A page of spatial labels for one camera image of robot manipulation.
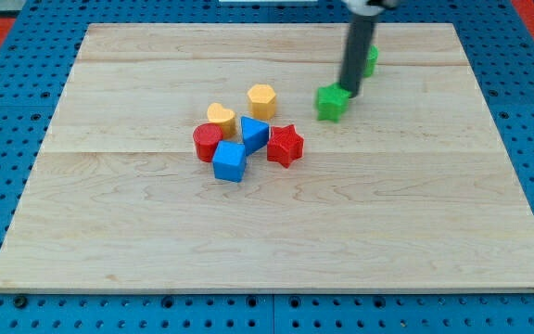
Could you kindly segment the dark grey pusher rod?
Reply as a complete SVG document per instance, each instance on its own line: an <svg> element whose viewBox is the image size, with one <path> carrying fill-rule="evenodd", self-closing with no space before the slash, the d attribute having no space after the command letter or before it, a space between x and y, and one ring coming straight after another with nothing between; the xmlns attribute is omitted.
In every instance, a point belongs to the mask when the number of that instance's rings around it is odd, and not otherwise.
<svg viewBox="0 0 534 334"><path fill-rule="evenodd" d="M350 93L350 98L360 92L376 24L377 15L351 16L338 79L339 86Z"/></svg>

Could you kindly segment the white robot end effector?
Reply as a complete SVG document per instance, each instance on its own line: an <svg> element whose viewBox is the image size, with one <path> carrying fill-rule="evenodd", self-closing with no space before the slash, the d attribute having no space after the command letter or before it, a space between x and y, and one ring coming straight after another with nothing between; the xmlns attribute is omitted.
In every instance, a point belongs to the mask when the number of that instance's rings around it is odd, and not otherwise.
<svg viewBox="0 0 534 334"><path fill-rule="evenodd" d="M385 10L393 10L400 5L400 0L342 0L348 10L355 15L373 17Z"/></svg>

